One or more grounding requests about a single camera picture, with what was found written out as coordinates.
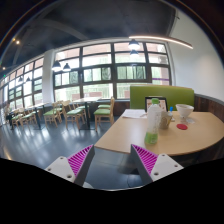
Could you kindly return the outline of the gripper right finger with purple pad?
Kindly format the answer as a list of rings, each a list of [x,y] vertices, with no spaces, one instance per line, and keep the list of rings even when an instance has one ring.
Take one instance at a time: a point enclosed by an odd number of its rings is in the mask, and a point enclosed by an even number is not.
[[[131,145],[131,157],[144,185],[182,169],[182,166],[167,154],[157,155],[134,144]]]

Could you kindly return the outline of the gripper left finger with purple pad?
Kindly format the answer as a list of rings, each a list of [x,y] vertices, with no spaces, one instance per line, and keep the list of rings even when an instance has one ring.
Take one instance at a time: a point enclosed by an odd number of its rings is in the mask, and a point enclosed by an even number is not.
[[[69,157],[59,156],[46,171],[79,186],[88,186],[85,179],[94,155],[94,146],[89,145]]]

